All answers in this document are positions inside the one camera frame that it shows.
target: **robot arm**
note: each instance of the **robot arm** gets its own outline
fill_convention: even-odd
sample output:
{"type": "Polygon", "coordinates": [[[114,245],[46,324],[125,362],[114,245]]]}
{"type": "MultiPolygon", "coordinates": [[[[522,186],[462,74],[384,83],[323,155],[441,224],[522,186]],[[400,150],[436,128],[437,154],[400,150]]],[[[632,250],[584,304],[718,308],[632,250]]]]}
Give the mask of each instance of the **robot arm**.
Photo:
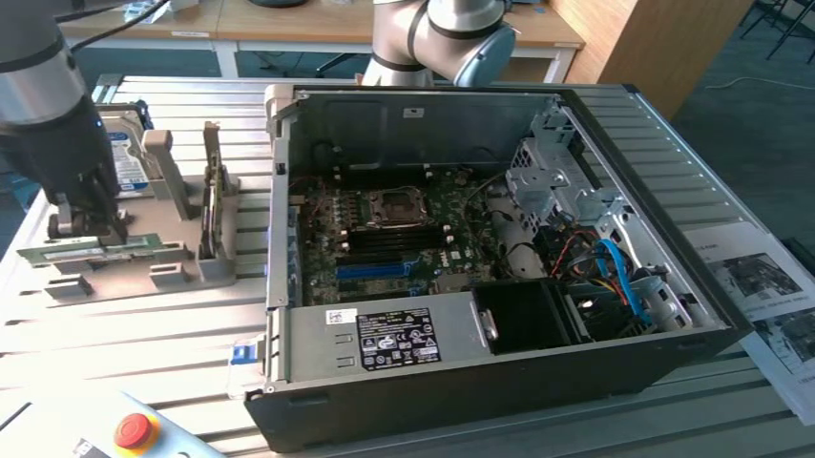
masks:
{"type": "Polygon", "coordinates": [[[110,145],[54,15],[126,1],[0,2],[0,152],[41,186],[58,214],[51,238],[123,242],[110,145]]]}
{"type": "Polygon", "coordinates": [[[488,85],[509,61],[514,32],[501,0],[374,0],[373,55],[362,84],[488,85]]]}

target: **table leg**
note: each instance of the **table leg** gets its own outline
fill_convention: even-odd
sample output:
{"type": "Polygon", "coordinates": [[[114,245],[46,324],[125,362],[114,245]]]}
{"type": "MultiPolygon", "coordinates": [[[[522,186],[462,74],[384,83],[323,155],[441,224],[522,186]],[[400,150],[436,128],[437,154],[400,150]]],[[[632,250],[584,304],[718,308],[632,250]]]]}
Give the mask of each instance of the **table leg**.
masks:
{"type": "Polygon", "coordinates": [[[211,51],[217,57],[217,67],[219,69],[221,78],[238,78],[238,63],[235,61],[235,52],[238,44],[234,41],[211,41],[211,51]]]}
{"type": "Polygon", "coordinates": [[[557,55],[550,59],[550,63],[548,64],[544,83],[562,83],[565,80],[565,73],[569,71],[569,66],[572,65],[572,59],[574,59],[574,49],[561,48],[557,50],[557,55]]]}

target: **motherboard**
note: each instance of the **motherboard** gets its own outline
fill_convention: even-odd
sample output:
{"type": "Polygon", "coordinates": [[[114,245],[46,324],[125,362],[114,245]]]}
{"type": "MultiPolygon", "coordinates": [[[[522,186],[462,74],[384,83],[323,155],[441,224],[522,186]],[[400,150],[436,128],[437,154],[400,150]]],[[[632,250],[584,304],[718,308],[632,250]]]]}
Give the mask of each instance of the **motherboard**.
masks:
{"type": "Polygon", "coordinates": [[[452,293],[500,277],[485,181],[462,167],[385,189],[294,178],[302,305],[452,293]]]}

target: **blue cable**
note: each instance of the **blue cable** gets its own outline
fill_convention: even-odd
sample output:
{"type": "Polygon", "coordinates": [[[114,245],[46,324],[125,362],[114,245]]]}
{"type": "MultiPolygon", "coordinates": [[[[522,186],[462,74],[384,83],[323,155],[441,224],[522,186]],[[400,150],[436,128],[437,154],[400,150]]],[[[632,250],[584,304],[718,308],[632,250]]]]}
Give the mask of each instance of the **blue cable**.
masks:
{"type": "MultiPolygon", "coordinates": [[[[598,248],[604,247],[610,254],[610,258],[613,259],[613,266],[616,267],[617,277],[620,278],[620,288],[622,289],[622,294],[625,295],[625,299],[628,300],[628,304],[632,307],[633,314],[638,317],[645,324],[650,324],[650,317],[645,313],[645,310],[641,308],[641,302],[638,301],[638,297],[632,290],[632,286],[628,282],[628,275],[625,275],[625,260],[622,259],[622,254],[620,253],[620,249],[616,244],[608,239],[598,240],[598,248]]],[[[597,267],[600,268],[600,273],[604,277],[608,277],[608,268],[605,267],[605,260],[602,258],[597,258],[597,267]]]]}

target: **blue latch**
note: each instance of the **blue latch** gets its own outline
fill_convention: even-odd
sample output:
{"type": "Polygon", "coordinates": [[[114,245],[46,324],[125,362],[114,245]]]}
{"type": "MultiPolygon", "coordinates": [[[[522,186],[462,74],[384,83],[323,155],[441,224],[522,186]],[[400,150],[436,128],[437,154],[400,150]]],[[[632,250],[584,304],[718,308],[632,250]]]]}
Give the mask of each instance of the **blue latch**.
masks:
{"type": "Polygon", "coordinates": [[[231,359],[229,364],[250,364],[257,362],[255,345],[234,345],[231,347],[231,359]]]}

